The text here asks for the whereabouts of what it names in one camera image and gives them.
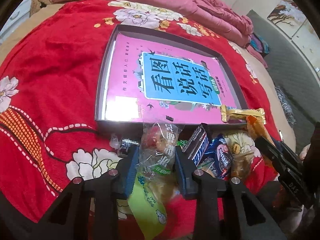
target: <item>orange wrapper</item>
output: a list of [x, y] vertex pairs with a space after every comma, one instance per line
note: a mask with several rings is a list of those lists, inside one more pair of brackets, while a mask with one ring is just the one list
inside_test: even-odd
[[[255, 140], [259, 136], [263, 136], [266, 138], [273, 146], [275, 144], [273, 143], [267, 129], [263, 125], [263, 121], [260, 118], [256, 118], [252, 115], [247, 116], [247, 130], [249, 132], [250, 137]], [[261, 153], [264, 159], [264, 162], [267, 166], [273, 167], [271, 160], [269, 160], [263, 153]]]

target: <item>gray floor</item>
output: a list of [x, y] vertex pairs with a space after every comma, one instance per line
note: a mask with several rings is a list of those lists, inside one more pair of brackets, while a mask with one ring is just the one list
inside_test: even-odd
[[293, 130], [296, 135], [296, 152], [310, 143], [316, 121], [320, 121], [320, 88], [307, 63], [297, 49], [267, 20], [254, 11], [249, 18], [254, 32], [268, 42], [271, 52], [264, 59], [268, 72], [275, 83], [289, 98], [297, 120]]

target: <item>bird illustration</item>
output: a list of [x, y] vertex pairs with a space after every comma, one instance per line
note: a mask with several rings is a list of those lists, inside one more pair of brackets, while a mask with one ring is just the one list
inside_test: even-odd
[[154, 107], [152, 104], [148, 104], [147, 106], [149, 106], [150, 109], [152, 109]]
[[150, 55], [154, 55], [156, 52], [155, 51], [152, 51], [151, 49], [149, 49], [151, 53], [148, 53]]

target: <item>floral blanket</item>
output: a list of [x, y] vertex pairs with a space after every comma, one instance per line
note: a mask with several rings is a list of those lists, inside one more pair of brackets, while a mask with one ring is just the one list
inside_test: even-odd
[[[0, 190], [37, 222], [70, 180], [99, 177], [119, 158], [98, 135], [94, 121], [97, 80], [116, 24], [172, 33], [223, 55], [249, 108], [264, 108], [266, 128], [279, 139], [265, 91], [250, 65], [225, 38], [167, 9], [127, 1], [81, 0], [65, 4], [8, 54], [0, 67]], [[246, 181], [256, 193], [275, 177], [255, 157]], [[126, 202], [118, 202], [121, 239], [143, 239]], [[193, 230], [195, 201], [167, 204], [159, 239]]]

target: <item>silver bolt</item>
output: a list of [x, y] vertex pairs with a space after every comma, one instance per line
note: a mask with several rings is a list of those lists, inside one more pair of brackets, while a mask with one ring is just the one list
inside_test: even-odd
[[200, 169], [197, 169], [193, 172], [195, 175], [197, 176], [202, 176], [204, 174], [204, 171], [203, 170], [200, 170]]
[[118, 174], [118, 171], [116, 169], [111, 169], [110, 171], [108, 171], [108, 174], [111, 176], [116, 176]]
[[82, 181], [82, 178], [81, 178], [81, 177], [75, 177], [75, 178], [72, 180], [73, 184], [79, 184], [79, 183], [81, 183], [81, 181]]
[[233, 178], [231, 179], [231, 182], [232, 182], [233, 184], [239, 184], [239, 183], [240, 183], [240, 179], [237, 178], [237, 177], [233, 177]]

